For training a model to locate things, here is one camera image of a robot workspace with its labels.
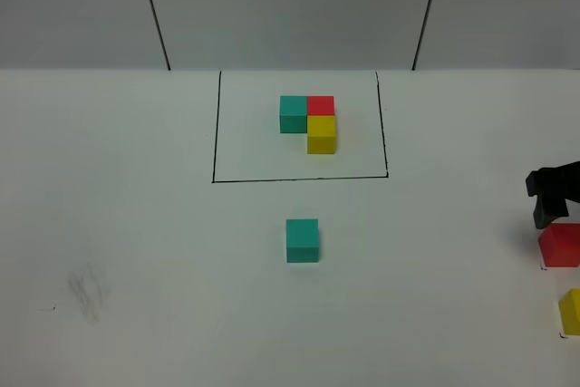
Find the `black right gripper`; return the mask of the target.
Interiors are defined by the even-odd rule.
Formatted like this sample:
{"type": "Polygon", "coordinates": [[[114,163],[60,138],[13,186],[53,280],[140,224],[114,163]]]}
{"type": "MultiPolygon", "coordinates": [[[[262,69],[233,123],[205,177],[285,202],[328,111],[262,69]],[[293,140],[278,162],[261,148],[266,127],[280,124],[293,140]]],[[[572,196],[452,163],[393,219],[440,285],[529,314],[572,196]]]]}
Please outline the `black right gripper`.
{"type": "Polygon", "coordinates": [[[577,161],[529,173],[527,194],[537,196],[533,212],[536,229],[544,229],[555,220],[568,217],[566,199],[579,202],[579,166],[577,161]]]}

